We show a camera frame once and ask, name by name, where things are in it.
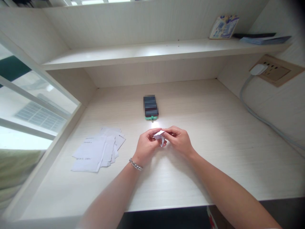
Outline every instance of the wall socket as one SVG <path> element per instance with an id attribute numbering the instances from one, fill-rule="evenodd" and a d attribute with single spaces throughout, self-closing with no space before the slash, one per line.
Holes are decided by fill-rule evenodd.
<path id="1" fill-rule="evenodd" d="M 282 86 L 284 83 L 305 70 L 305 68 L 301 66 L 269 55 L 262 56 L 255 65 L 257 64 L 264 64 L 268 66 L 268 68 L 259 76 L 276 87 Z"/>

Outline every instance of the green phone clip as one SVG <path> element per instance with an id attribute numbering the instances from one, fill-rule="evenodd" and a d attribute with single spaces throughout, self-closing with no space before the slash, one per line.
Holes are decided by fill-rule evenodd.
<path id="1" fill-rule="evenodd" d="M 158 116 L 145 117 L 146 120 L 157 120 Z"/>

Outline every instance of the person's right hand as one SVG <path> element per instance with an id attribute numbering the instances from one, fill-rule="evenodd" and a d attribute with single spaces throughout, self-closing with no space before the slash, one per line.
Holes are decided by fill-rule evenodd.
<path id="1" fill-rule="evenodd" d="M 176 126 L 162 130 L 165 131 L 162 135 L 173 145 L 174 149 L 182 154 L 183 157 L 187 159 L 190 155 L 196 153 L 186 130 Z"/>

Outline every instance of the wooden shelf board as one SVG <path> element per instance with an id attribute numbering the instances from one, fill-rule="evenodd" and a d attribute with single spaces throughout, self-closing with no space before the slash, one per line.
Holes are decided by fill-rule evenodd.
<path id="1" fill-rule="evenodd" d="M 44 70 L 130 64 L 176 59 L 268 53 L 286 50 L 290 44 L 253 45 L 238 39 L 186 40 L 70 50 L 42 65 Z"/>

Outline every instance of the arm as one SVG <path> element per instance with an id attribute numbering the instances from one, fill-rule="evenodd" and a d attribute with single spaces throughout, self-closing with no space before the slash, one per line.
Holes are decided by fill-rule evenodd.
<path id="1" fill-rule="evenodd" d="M 192 147 L 185 130 L 162 129 L 164 137 L 191 164 L 212 200 L 236 228 L 281 228 L 267 210 L 247 190 L 203 159 Z"/>
<path id="2" fill-rule="evenodd" d="M 150 129 L 140 135 L 132 160 L 142 167 L 150 161 L 154 150 L 160 146 L 153 135 L 161 128 Z M 141 171 L 128 163 L 119 175 L 101 192 L 85 212 L 78 228 L 117 228 Z"/>

